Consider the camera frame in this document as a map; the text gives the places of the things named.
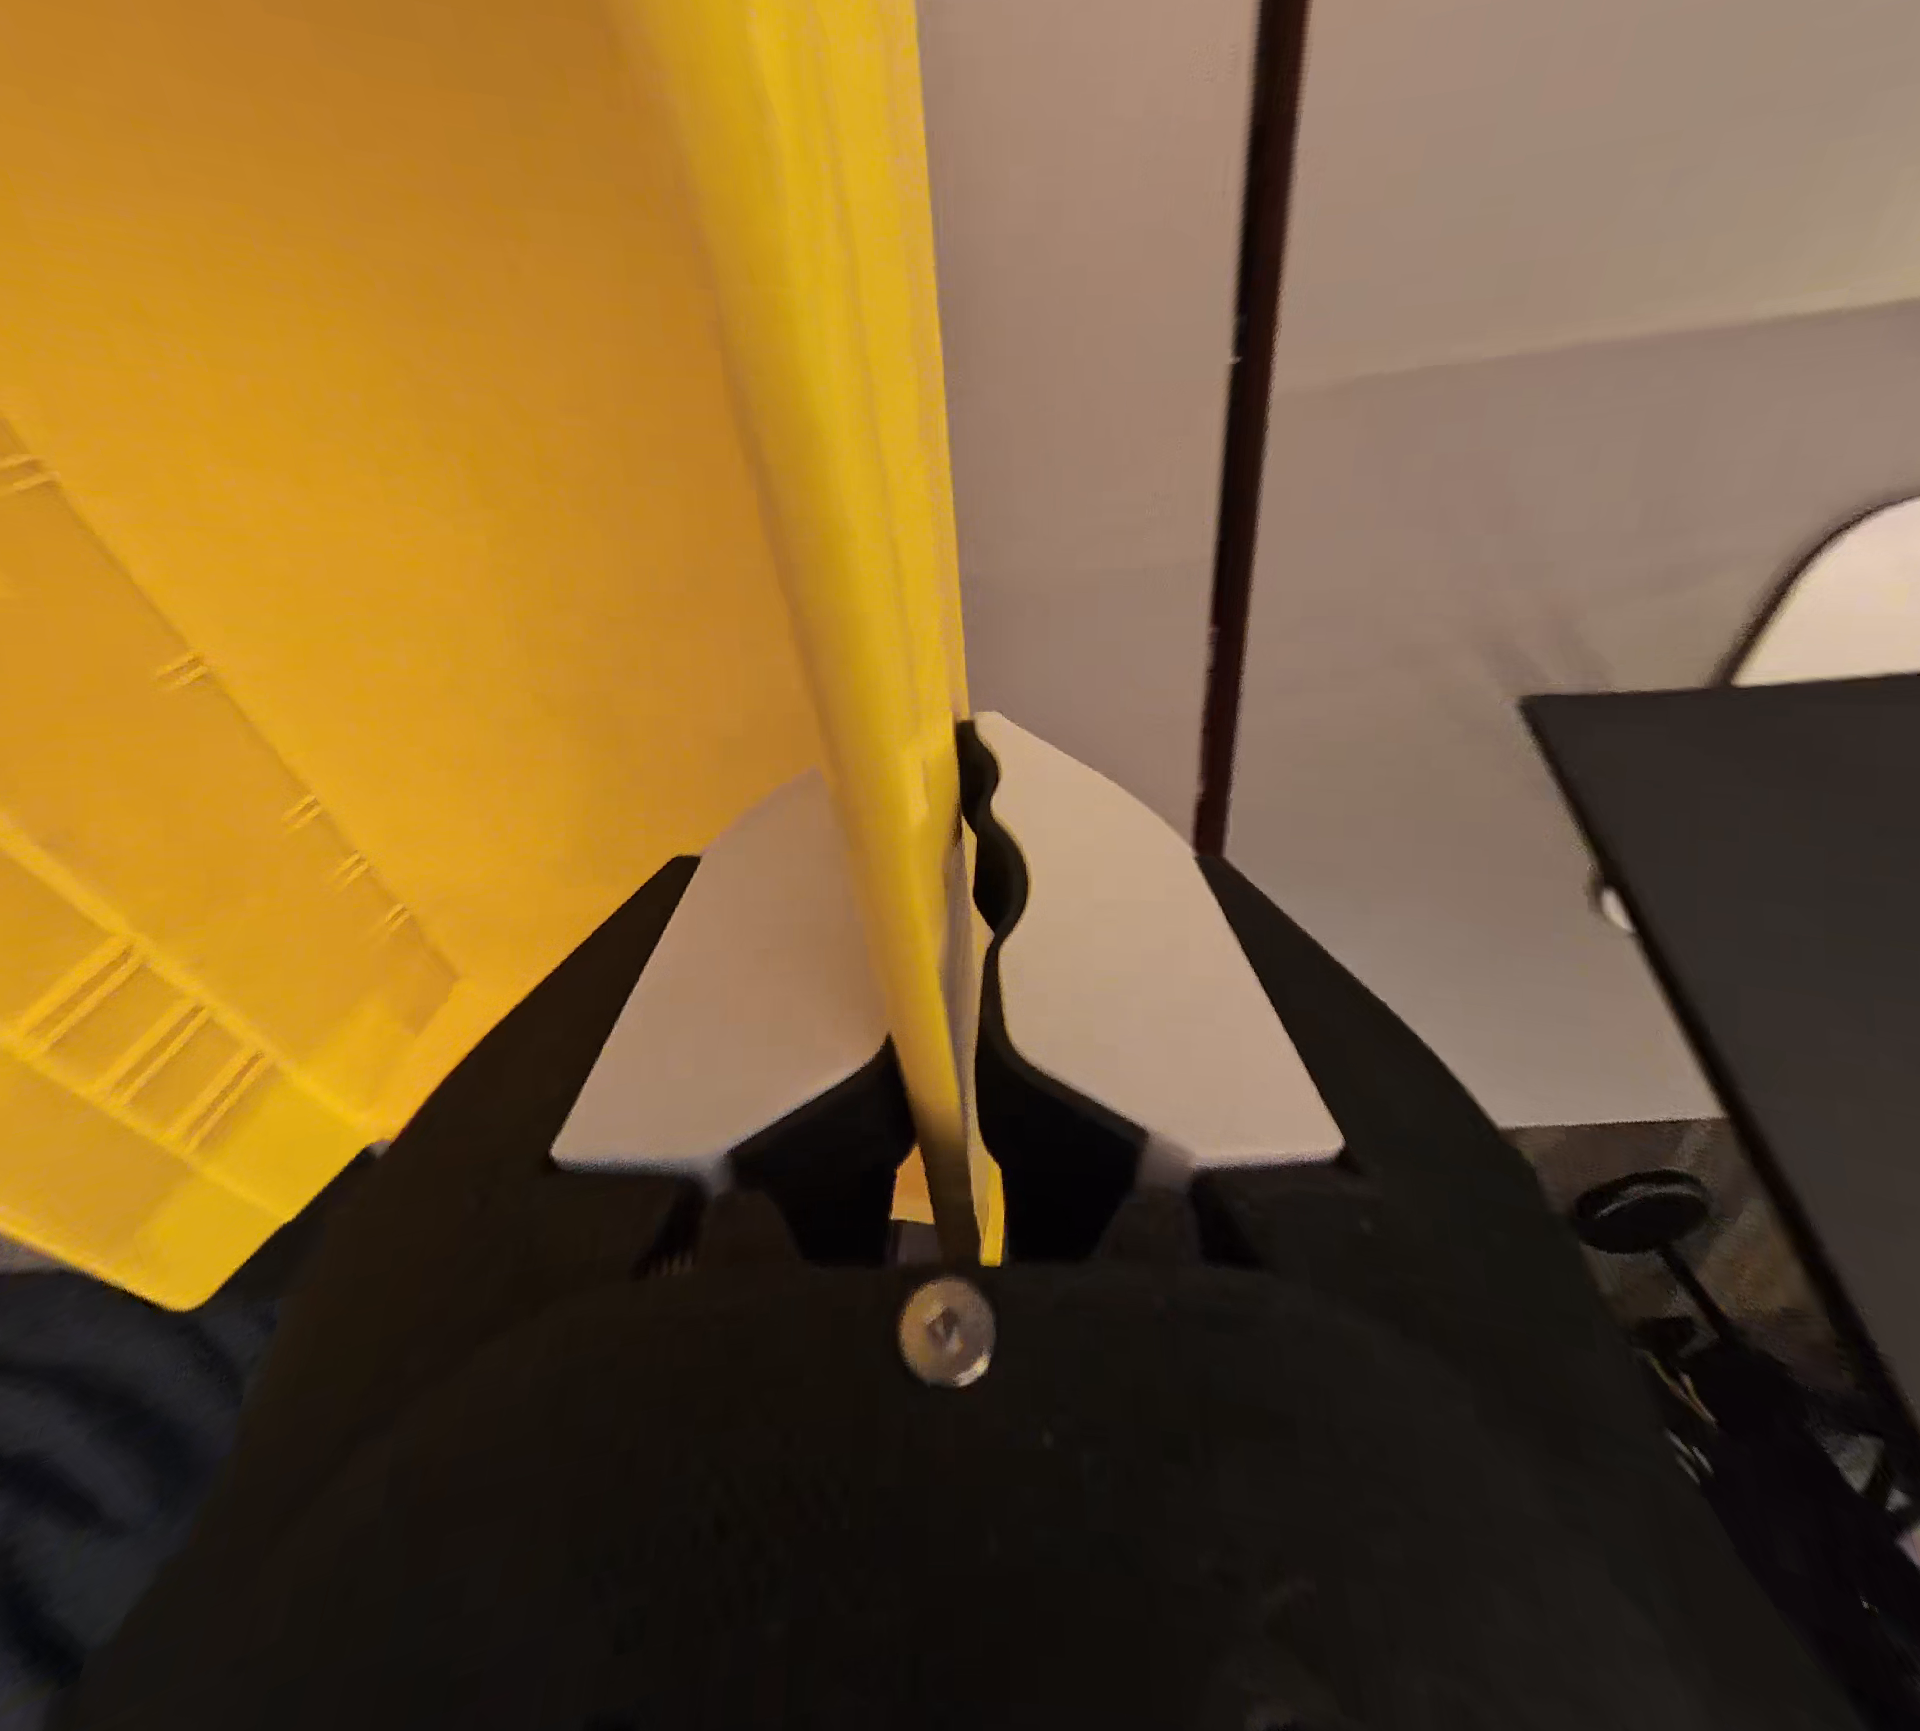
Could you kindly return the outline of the yellow plastic box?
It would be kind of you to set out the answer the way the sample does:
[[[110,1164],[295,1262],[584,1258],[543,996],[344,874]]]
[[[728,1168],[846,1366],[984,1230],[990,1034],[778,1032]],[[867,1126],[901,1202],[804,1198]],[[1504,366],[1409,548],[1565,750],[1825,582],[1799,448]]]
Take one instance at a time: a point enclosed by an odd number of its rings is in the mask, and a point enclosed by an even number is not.
[[[951,1250],[915,0],[1,0],[4,1240],[219,1288],[821,772]]]

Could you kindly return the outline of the black flat board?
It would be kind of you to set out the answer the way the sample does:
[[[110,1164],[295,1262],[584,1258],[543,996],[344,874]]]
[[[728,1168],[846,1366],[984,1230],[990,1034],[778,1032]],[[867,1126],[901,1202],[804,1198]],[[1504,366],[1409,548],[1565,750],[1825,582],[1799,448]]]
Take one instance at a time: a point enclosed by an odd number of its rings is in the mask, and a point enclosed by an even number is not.
[[[1916,676],[1522,716],[1821,1306],[1916,1430]]]

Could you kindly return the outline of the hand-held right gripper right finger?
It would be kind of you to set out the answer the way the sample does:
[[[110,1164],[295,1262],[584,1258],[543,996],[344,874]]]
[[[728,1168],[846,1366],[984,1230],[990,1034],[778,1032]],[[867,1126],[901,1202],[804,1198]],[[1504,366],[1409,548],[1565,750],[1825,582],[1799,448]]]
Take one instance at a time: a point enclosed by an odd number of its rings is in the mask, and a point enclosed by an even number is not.
[[[1085,1258],[1139,1190],[1334,1164],[1339,1128],[1176,830],[999,714],[958,760],[1006,1258]]]

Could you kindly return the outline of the dark vertical post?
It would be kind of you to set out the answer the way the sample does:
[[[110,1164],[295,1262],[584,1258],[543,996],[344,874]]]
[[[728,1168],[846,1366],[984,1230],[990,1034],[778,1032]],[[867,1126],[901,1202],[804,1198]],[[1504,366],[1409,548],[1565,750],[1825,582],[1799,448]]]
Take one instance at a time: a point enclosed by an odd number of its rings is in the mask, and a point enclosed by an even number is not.
[[[1228,848],[1311,0],[1260,0],[1220,438],[1190,840]]]

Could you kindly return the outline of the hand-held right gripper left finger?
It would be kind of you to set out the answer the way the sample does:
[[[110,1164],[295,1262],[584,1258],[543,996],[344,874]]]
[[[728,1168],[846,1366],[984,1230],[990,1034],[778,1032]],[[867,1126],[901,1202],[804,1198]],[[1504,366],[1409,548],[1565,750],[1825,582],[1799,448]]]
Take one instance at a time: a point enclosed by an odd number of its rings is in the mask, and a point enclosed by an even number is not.
[[[757,1192],[805,1260],[881,1260],[913,1120],[818,772],[698,856],[637,976],[552,1162]]]

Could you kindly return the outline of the black round stand foot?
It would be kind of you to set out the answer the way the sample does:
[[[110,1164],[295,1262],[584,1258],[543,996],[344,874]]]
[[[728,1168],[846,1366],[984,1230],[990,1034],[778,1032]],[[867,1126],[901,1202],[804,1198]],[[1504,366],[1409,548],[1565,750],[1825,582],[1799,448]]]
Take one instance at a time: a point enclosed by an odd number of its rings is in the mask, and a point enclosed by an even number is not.
[[[1750,1356],[1762,1350],[1721,1306],[1688,1246],[1715,1224],[1709,1190],[1690,1172],[1627,1172],[1579,1192],[1565,1224],[1582,1248],[1614,1262],[1652,1262],[1663,1274],[1663,1306],[1620,1310],[1632,1344],[1659,1360],[1680,1360],[1708,1346]]]

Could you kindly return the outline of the dark blue clothing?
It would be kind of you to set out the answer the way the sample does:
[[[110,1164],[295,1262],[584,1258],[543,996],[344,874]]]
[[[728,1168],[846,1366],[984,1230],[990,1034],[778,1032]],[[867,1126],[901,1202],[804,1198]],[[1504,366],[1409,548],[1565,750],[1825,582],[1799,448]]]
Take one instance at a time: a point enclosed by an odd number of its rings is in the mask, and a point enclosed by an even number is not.
[[[65,1268],[1,1278],[1,1726],[46,1728],[184,1544],[280,1306],[156,1308]]]

